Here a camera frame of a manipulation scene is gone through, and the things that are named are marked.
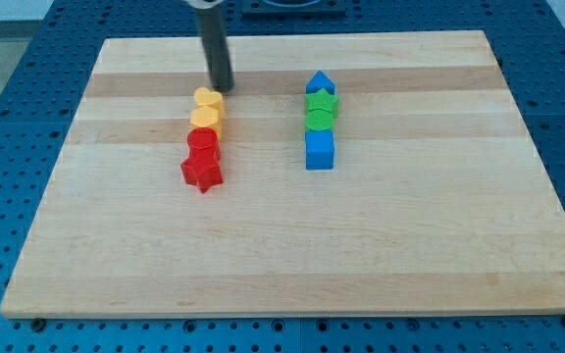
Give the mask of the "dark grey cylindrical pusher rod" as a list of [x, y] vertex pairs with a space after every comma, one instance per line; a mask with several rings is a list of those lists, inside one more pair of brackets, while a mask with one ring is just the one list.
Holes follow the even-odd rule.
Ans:
[[195, 9], [198, 31], [211, 86], [220, 92], [234, 88], [226, 25], [220, 4], [202, 4]]

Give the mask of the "silver rod mount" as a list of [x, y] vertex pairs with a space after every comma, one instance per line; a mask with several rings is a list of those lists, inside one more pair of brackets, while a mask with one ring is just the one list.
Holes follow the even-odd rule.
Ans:
[[222, 4], [225, 0], [183, 0], [194, 9], [212, 9]]

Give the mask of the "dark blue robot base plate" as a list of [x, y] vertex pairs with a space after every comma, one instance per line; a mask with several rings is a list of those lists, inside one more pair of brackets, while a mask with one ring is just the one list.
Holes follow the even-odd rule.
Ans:
[[345, 0], [239, 0], [237, 5], [248, 19], [343, 17], [347, 8]]

